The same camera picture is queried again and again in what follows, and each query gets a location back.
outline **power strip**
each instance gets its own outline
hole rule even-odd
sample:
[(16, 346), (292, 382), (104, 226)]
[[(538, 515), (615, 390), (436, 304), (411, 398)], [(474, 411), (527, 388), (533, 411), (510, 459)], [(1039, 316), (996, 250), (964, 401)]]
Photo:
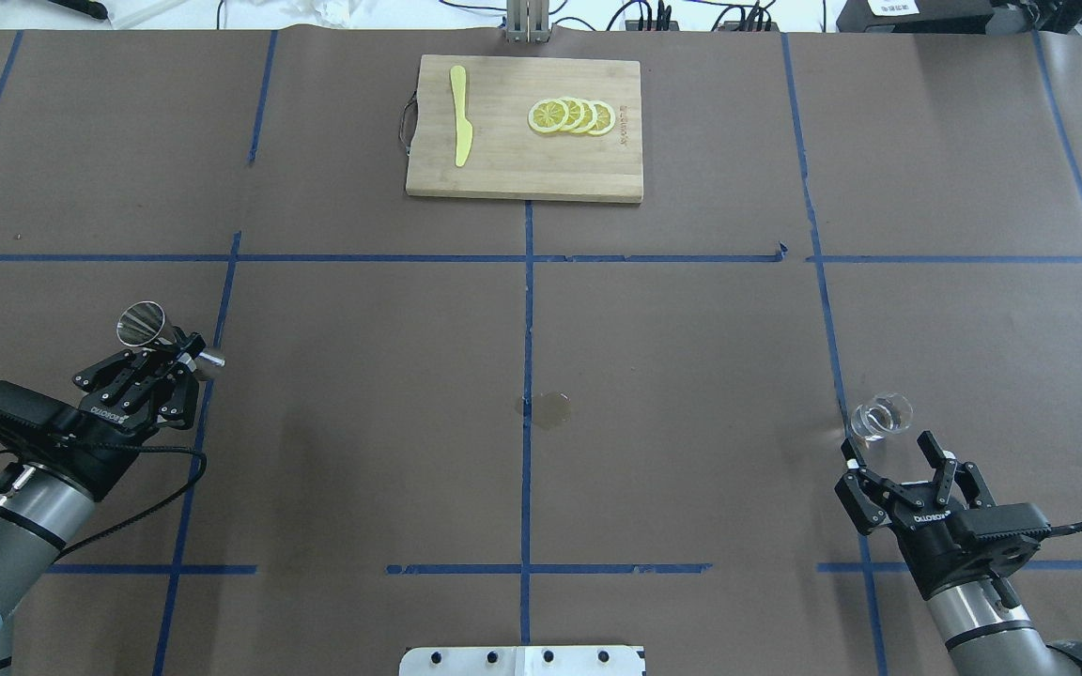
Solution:
[(412, 649), (399, 676), (645, 676), (639, 646), (484, 646)]
[[(740, 25), (742, 25), (742, 22), (725, 22), (716, 27), (716, 32), (765, 32), (763, 30), (738, 30), (737, 27)], [(770, 22), (770, 32), (779, 32), (778, 23)]]
[[(638, 21), (638, 18), (625, 18), (625, 22), (623, 22), (623, 29), (636, 31), (636, 30), (638, 30), (637, 29), (637, 25), (639, 25), (639, 23), (641, 23), (641, 21)], [(671, 18), (671, 30), (678, 30), (678, 29), (679, 29), (679, 22), (674, 21), (674, 18)], [(642, 30), (639, 32), (658, 32), (658, 31), (657, 30)]]

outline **cutting board handle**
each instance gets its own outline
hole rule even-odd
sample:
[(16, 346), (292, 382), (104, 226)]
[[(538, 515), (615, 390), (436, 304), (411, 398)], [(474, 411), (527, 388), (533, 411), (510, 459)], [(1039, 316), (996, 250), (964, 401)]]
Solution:
[(403, 107), (403, 112), (399, 112), (399, 143), (403, 145), (403, 150), (405, 155), (411, 155), (411, 141), (417, 136), (417, 125), (411, 125), (411, 137), (408, 137), (408, 110), (417, 111), (417, 119), (412, 120), (420, 121), (420, 103), (417, 102), (417, 93), (412, 91), (411, 98)]

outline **white paper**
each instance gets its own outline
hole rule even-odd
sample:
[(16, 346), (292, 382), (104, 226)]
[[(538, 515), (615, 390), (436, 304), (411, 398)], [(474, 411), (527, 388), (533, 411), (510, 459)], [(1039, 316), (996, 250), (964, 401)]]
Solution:
[(871, 12), (876, 17), (906, 17), (909, 14), (920, 14), (915, 9), (915, 0), (867, 0)]

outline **gripper logo text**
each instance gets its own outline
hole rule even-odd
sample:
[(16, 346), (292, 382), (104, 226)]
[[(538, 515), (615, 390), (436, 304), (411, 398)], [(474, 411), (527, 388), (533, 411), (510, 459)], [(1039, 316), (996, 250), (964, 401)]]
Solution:
[(927, 523), (927, 522), (931, 522), (931, 521), (941, 521), (941, 519), (944, 519), (944, 518), (946, 518), (948, 516), (950, 516), (950, 511), (949, 509), (946, 509), (941, 514), (927, 514), (927, 515), (924, 515), (924, 516), (918, 516), (918, 515), (913, 514), (913, 521), (916, 521), (919, 523)]
[(129, 416), (127, 415), (119, 415), (117, 412), (102, 410), (102, 408), (98, 407), (90, 407), (90, 412), (93, 412), (93, 414), (98, 415), (98, 417), (106, 417), (113, 423), (123, 423), (124, 420), (129, 419)]

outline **metal bracket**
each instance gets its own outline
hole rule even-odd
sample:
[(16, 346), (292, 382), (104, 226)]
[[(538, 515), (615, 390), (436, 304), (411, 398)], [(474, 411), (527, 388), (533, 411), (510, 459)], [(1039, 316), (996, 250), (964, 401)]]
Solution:
[(507, 0), (507, 42), (550, 42), (550, 0)]
[(481, 646), (412, 649), (399, 676), (644, 676), (641, 646)]

